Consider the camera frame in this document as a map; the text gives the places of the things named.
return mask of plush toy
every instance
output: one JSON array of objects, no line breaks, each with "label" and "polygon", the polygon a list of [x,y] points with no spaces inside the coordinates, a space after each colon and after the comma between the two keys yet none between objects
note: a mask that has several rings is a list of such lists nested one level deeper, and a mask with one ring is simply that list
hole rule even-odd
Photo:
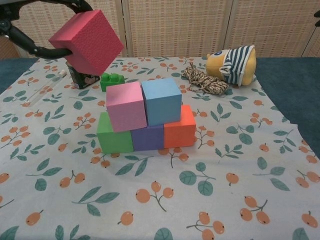
[{"label": "plush toy", "polygon": [[229,83],[249,85],[256,71],[256,50],[254,45],[225,49],[206,56],[206,72]]}]

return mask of wicker panel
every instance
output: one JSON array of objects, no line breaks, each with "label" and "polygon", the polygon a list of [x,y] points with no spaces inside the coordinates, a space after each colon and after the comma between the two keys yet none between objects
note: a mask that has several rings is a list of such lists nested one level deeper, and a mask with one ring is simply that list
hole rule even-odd
[{"label": "wicker panel", "polygon": [[225,37],[228,3],[230,0],[129,0],[133,56],[195,57],[218,50]]},{"label": "wicker panel", "polygon": [[[116,11],[117,0],[87,0],[91,7],[100,9],[118,36],[119,23]],[[13,24],[34,40],[37,46],[52,49],[48,39],[59,30],[75,13],[61,4],[34,2],[20,10],[20,19]]]},{"label": "wicker panel", "polygon": [[257,57],[301,57],[320,1],[234,0],[232,8],[225,48],[255,44]]},{"label": "wicker panel", "polygon": [[309,46],[303,54],[304,57],[320,57],[320,27],[317,27],[312,38],[310,40]]},{"label": "wicker panel", "polygon": [[12,42],[6,37],[0,37],[0,60],[18,58],[19,54]]}]

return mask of cube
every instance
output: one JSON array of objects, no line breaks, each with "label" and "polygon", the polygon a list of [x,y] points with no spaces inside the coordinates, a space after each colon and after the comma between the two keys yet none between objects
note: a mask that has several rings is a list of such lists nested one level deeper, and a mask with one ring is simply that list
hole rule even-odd
[{"label": "cube", "polygon": [[97,76],[107,69],[124,48],[101,10],[77,13],[49,42],[55,48],[72,51],[65,58],[79,73]]},{"label": "cube", "polygon": [[96,135],[104,154],[134,151],[130,131],[114,132],[107,112],[100,114]]},{"label": "cube", "polygon": [[144,98],[137,81],[108,86],[106,109],[115,133],[147,126]]},{"label": "cube", "polygon": [[147,151],[164,148],[164,125],[147,126],[131,131],[133,150]]},{"label": "cube", "polygon": [[112,73],[108,74],[104,72],[101,76],[100,86],[102,92],[106,91],[106,87],[118,85],[118,84],[124,84],[125,83],[125,77],[120,74]]},{"label": "cube", "polygon": [[182,94],[172,78],[141,83],[149,126],[180,121]]},{"label": "cube", "polygon": [[195,143],[196,121],[189,105],[181,106],[181,120],[164,124],[164,147],[188,147]]}]

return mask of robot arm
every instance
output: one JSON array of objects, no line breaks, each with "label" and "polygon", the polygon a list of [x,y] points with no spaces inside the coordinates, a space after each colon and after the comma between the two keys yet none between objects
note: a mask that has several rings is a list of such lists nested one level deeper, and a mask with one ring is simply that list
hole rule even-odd
[{"label": "robot arm", "polygon": [[20,18],[19,11],[21,7],[37,1],[63,4],[76,14],[92,10],[85,0],[0,0],[0,36],[8,37],[14,44],[39,58],[59,59],[72,54],[67,48],[48,49],[36,46],[30,37],[12,25],[11,21]]}]

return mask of green lego brick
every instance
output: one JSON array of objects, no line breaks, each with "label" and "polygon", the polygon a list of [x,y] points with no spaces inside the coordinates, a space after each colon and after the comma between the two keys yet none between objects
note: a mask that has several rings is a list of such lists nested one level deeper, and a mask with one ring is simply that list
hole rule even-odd
[{"label": "green lego brick", "polygon": [[131,153],[134,151],[131,132],[114,132],[107,112],[100,114],[96,135],[104,154]]},{"label": "green lego brick", "polygon": [[100,86],[102,92],[106,91],[106,87],[118,85],[118,84],[124,84],[125,83],[125,77],[120,74],[112,73],[103,73],[101,76]]}]

